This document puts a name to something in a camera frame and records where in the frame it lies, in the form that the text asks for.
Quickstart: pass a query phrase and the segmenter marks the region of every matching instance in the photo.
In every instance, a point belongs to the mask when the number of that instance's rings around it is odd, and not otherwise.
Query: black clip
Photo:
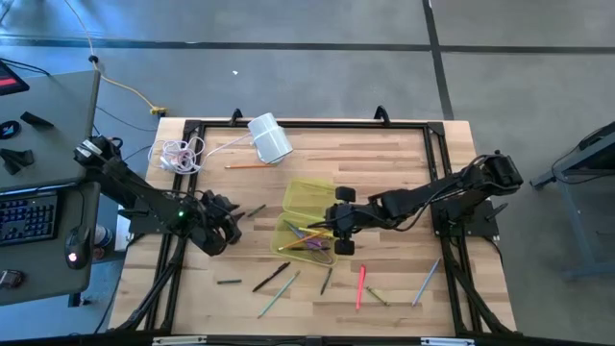
[[[229,123],[229,126],[231,127],[235,127],[237,125],[237,119],[243,117],[243,114],[241,113],[240,109],[235,109],[233,112],[233,116],[231,116],[231,122]]]
[[[388,112],[386,112],[384,106],[378,106],[376,108],[376,114],[374,114],[374,119],[382,119],[383,126],[391,125],[391,119],[388,117]]]
[[[0,149],[0,158],[4,160],[4,168],[9,174],[14,175],[21,170],[20,166],[29,166],[35,162],[32,150],[22,152]]]

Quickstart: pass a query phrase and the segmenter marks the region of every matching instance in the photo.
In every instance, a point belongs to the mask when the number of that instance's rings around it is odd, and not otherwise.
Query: keyboard
[[[0,246],[56,238],[57,206],[55,191],[0,197]]]

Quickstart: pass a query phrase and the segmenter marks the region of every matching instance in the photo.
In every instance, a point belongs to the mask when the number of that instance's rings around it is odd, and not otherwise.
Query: metal stand
[[[581,252],[583,264],[577,269],[564,271],[565,279],[576,279],[581,277],[614,274],[615,261],[598,262],[596,256],[590,246],[590,241],[587,238],[587,232],[584,230],[581,222],[580,210],[578,209],[570,191],[570,185],[575,181],[575,176],[587,177],[612,173],[603,169],[592,169],[591,167],[598,162],[599,164],[605,161],[605,158],[610,158],[615,153],[615,133],[605,136],[598,142],[590,145],[582,151],[570,155],[562,163],[556,165],[553,170],[540,175],[529,183],[534,189],[540,190],[548,183],[557,183],[559,192],[561,193],[568,217],[573,226],[575,240]]]

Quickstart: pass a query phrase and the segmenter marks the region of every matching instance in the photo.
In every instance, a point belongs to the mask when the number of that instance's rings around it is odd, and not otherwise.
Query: wooden table
[[[185,119],[164,118],[157,139],[179,139]],[[466,121],[445,121],[453,170],[475,155]],[[247,129],[207,129],[206,152],[229,142]],[[441,256],[426,212],[408,232],[365,230],[354,236],[354,256],[341,257],[329,286],[319,295],[327,268],[293,261],[281,275],[257,293],[252,288],[286,258],[271,253],[269,243],[288,181],[296,177],[327,179],[357,190],[357,202],[391,188],[414,188],[429,182],[423,135],[413,130],[286,129],[294,152],[276,168],[225,170],[226,164],[257,163],[249,140],[219,151],[199,173],[198,189],[211,189],[240,210],[267,208],[256,217],[242,218],[243,237],[220,256],[210,258],[189,243],[179,289],[174,334],[317,334],[412,336],[453,335],[453,319],[443,265],[440,265],[419,304],[410,303],[431,266]],[[438,152],[437,142],[434,152]],[[439,176],[441,159],[436,155]],[[150,168],[147,181],[170,188],[173,174]],[[147,235],[128,251],[115,298],[110,327],[125,321],[152,284],[160,236]],[[488,306],[510,329],[515,329],[504,273],[497,252],[482,238],[468,238],[476,288]],[[367,267],[366,284],[381,291],[392,303],[384,307],[363,294],[355,311],[358,270]],[[264,317],[259,311],[281,286],[301,269],[302,273]],[[217,280],[242,279],[242,284],[218,285]],[[464,321],[470,326],[467,300],[460,294]],[[160,322],[166,293],[160,299]]]

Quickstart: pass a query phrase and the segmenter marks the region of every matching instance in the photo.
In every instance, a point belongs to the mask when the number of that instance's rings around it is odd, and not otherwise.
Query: white mug
[[[248,123],[257,148],[258,158],[265,163],[278,163],[292,152],[292,145],[284,129],[278,125],[272,113],[263,114]]]

